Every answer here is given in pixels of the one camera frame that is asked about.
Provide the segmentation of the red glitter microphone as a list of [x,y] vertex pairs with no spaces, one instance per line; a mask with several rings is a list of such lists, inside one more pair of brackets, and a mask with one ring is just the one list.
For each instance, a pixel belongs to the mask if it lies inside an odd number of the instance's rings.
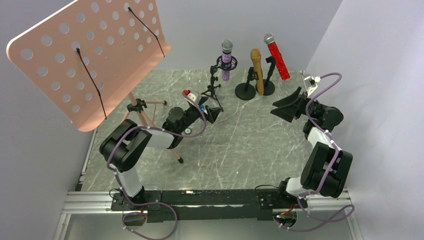
[[278,73],[283,81],[290,78],[290,73],[285,65],[283,56],[278,48],[278,45],[275,42],[275,37],[272,33],[266,33],[263,38],[264,43],[267,45],[268,50],[272,57],[275,59],[275,65],[277,67]]

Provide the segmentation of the purple glitter microphone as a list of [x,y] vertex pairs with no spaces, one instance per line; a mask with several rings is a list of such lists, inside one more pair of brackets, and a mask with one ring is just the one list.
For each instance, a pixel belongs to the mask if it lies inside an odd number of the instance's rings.
[[232,49],[233,42],[230,39],[225,39],[221,43],[222,55],[221,55],[221,66],[222,66],[222,80],[227,82],[230,80],[230,68],[232,66]]

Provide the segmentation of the black tripod shock mount stand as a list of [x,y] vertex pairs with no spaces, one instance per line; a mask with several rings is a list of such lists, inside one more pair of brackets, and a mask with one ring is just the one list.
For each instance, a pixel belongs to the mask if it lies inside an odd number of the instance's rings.
[[207,86],[207,90],[201,93],[202,95],[210,97],[213,100],[215,100],[218,103],[219,107],[222,107],[222,105],[221,105],[221,103],[218,100],[218,97],[216,95],[216,89],[220,88],[221,84],[218,84],[218,85],[215,86],[215,82],[217,82],[219,80],[219,78],[217,76],[215,76],[215,73],[218,70],[232,71],[238,65],[238,60],[234,56],[231,56],[230,62],[227,62],[227,63],[223,62],[222,58],[223,58],[222,56],[219,56],[216,59],[215,65],[212,65],[210,67],[210,71],[209,71],[210,74],[211,74],[210,81],[209,81],[210,84]]

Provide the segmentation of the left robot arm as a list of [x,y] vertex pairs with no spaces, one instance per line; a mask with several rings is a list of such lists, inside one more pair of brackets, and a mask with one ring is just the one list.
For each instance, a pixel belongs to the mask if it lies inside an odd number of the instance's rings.
[[141,126],[125,119],[100,145],[99,152],[120,182],[120,191],[135,204],[145,203],[145,189],[136,171],[136,164],[147,147],[174,149],[183,139],[183,132],[196,120],[214,123],[223,108],[201,103],[190,104],[186,110],[173,107],[162,128]]

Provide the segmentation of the gold microphone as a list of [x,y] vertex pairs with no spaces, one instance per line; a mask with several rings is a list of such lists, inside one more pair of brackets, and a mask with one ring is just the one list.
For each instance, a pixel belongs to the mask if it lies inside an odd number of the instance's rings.
[[262,65],[261,65],[262,55],[258,48],[254,48],[250,51],[250,59],[252,61],[252,65],[254,69],[257,92],[260,95],[264,95],[265,89],[264,89],[263,71],[262,71]]

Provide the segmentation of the pink perforated music stand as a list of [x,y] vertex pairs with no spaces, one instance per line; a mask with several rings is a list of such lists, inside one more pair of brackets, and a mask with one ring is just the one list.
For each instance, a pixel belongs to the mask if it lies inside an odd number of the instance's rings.
[[0,3],[2,163],[80,161],[91,130],[152,68],[126,26],[148,1],[5,0]]

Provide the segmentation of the black round mic stand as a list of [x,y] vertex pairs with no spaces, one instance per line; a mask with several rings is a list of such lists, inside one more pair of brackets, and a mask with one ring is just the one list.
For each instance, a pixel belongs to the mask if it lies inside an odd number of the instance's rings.
[[234,90],[237,98],[243,101],[249,101],[255,97],[256,89],[251,84],[253,80],[255,80],[255,71],[253,67],[250,67],[247,73],[246,82],[238,84]]
[[[251,58],[252,63],[253,63],[253,75],[254,75],[254,80],[258,80],[258,73],[255,70],[255,66],[259,66],[260,64],[260,57],[254,57]],[[274,83],[271,81],[271,77],[274,73],[274,70],[276,68],[276,60],[273,56],[269,56],[266,59],[266,62],[270,64],[269,70],[267,72],[267,77],[266,79],[263,81],[263,95],[265,96],[269,96],[272,95],[275,91],[275,85]],[[259,93],[258,91],[258,87],[257,87],[257,83],[255,84],[255,91]]]

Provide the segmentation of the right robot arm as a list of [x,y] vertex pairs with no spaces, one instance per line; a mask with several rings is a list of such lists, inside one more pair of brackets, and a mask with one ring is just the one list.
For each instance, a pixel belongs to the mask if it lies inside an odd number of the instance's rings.
[[289,96],[275,101],[275,109],[271,114],[287,121],[299,118],[301,115],[310,115],[302,131],[307,141],[313,147],[312,152],[299,177],[289,177],[281,185],[281,192],[295,197],[305,196],[307,193],[320,194],[323,197],[337,198],[342,193],[347,176],[353,161],[353,155],[339,147],[333,147],[330,133],[339,125],[344,115],[333,106],[311,100],[298,87]]

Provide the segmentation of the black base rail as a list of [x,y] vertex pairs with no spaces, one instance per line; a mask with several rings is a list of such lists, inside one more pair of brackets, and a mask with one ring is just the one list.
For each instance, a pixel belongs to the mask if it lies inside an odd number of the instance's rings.
[[145,190],[142,196],[112,196],[114,212],[147,212],[148,223],[187,220],[256,219],[272,221],[274,215],[297,207],[296,198],[277,188],[221,190]]

